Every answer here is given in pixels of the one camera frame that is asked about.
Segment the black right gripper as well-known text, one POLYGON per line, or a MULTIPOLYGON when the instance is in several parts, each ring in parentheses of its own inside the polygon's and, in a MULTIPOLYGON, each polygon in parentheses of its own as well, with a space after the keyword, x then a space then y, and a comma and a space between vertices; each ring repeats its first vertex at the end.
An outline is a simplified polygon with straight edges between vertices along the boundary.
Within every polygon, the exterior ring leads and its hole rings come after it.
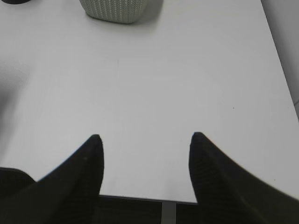
POLYGON ((39 181, 15 168, 0 168, 2 224, 90 224, 104 173, 100 136, 92 135, 39 181))

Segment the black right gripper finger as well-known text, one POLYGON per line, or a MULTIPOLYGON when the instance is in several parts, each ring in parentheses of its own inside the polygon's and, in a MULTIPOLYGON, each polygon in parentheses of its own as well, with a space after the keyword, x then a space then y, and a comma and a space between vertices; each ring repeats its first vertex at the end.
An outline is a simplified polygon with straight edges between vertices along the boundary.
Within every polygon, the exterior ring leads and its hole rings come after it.
POLYGON ((297 224, 299 201, 260 180, 201 132, 192 136, 189 174, 202 224, 297 224))

